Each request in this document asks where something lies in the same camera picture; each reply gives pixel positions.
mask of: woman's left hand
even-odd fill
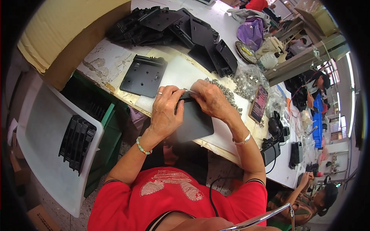
[[[181,100],[175,107],[185,90],[176,86],[161,86],[153,103],[151,124],[148,132],[162,141],[171,135],[181,124],[184,115],[184,100]]]

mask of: fluorescent light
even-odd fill
[[[339,92],[337,92],[337,97],[338,97],[338,110],[340,110],[340,99],[339,99]]]
[[[349,67],[349,75],[351,76],[351,87],[354,88],[353,69],[352,69],[351,57],[349,56],[349,52],[346,54],[346,56],[347,56],[348,67]]]
[[[352,128],[353,128],[353,120],[354,120],[354,91],[352,91],[352,112],[351,112],[351,124],[349,126],[349,133],[348,138],[352,135]]]

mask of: cardboard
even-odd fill
[[[320,1],[301,0],[294,9],[313,26],[319,28],[325,36],[330,36],[339,30],[334,19]]]
[[[130,11],[130,0],[46,0],[17,46],[44,80],[62,90],[105,32]]]
[[[35,227],[40,231],[60,231],[61,228],[46,212],[42,205],[38,205],[28,211],[28,216]]]
[[[18,159],[13,150],[9,154],[10,162],[14,170],[14,181],[16,186],[28,184],[31,178],[31,169],[25,159]]]
[[[13,152],[14,152],[14,155],[17,157],[17,158],[20,158],[20,159],[24,159],[24,155],[23,155],[23,152],[21,150],[21,148],[19,147],[19,144],[18,144],[18,141],[17,141],[17,133],[16,132],[13,132]]]

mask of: phone screen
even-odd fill
[[[268,92],[262,85],[258,86],[256,97],[252,104],[252,109],[250,110],[249,116],[257,123],[261,122],[263,113],[265,112],[265,107],[267,103]]]

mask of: workbench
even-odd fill
[[[216,1],[209,6],[195,0],[135,0],[131,2],[131,10],[137,7],[143,9],[153,6],[160,6],[161,8],[169,7],[170,10],[179,10],[183,7],[186,8],[194,16],[211,24],[212,28],[220,34],[220,40],[223,39],[232,50],[238,62],[243,63],[235,50],[235,41],[238,40],[236,37],[236,31],[240,24],[233,19],[231,14],[226,12],[226,10],[231,8],[230,6],[226,5],[222,1]],[[147,57],[163,57],[168,62],[175,57],[180,56],[208,75],[209,78],[217,79],[220,84],[231,90],[235,88],[235,84],[230,78],[220,78],[215,73],[209,73],[204,67],[189,57],[187,55],[188,52],[189,49],[179,45],[171,45],[167,47],[134,47],[133,45],[116,45],[107,39],[104,39],[84,58],[83,62],[78,66],[77,71],[91,79],[100,88],[149,117],[151,116],[150,112],[135,105],[136,101],[139,99],[139,95],[124,92],[119,89],[120,84],[136,54]],[[258,125],[250,117],[246,117],[245,125],[248,127],[257,145],[260,147],[263,142],[263,138],[267,137],[268,118],[265,115],[263,117],[263,125]],[[202,139],[196,139],[194,142],[237,165],[241,164],[240,158],[237,154],[230,153],[218,147],[216,143],[205,142]],[[280,158],[277,158],[274,170],[269,173],[267,177],[285,186],[294,187],[294,184],[296,184],[296,175],[298,173],[288,167],[288,158],[290,156],[289,146],[290,145],[287,143],[286,147],[288,149],[283,148],[284,153],[282,152]],[[273,163],[266,167],[266,171],[271,169],[272,164]]]

